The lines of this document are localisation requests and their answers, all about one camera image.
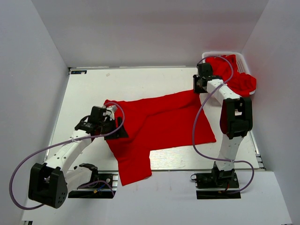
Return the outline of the red t shirt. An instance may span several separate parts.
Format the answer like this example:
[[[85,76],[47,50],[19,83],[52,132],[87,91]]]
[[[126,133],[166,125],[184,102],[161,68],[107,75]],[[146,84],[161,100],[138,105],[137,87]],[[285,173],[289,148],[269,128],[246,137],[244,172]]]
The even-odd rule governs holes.
[[[125,116],[124,128],[129,138],[106,142],[118,161],[122,185],[152,175],[150,151],[191,145],[195,117],[195,143],[216,142],[205,113],[198,112],[200,96],[193,90],[117,103],[124,112],[117,111],[115,116]]]

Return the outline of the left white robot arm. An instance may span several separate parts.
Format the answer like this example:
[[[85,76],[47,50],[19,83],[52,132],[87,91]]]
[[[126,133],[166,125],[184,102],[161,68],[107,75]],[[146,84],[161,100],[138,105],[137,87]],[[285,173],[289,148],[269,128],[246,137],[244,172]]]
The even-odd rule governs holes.
[[[117,111],[124,112],[120,105],[108,102],[102,107],[94,106],[75,126],[68,141],[44,163],[36,163],[30,171],[28,198],[59,208],[68,194],[79,188],[90,188],[101,183],[98,168],[82,163],[70,170],[75,160],[96,138],[117,139],[128,137],[124,129],[125,116],[116,117]]]

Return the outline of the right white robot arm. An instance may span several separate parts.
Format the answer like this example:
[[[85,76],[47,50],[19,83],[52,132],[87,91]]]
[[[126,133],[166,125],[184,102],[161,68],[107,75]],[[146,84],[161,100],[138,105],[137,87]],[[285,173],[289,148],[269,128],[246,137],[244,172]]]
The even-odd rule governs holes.
[[[209,63],[197,64],[193,76],[194,92],[209,93],[222,106],[220,129],[223,134],[219,155],[214,160],[211,180],[217,187],[224,186],[234,176],[234,160],[243,138],[253,127],[252,101],[231,90],[219,76],[213,75]]]

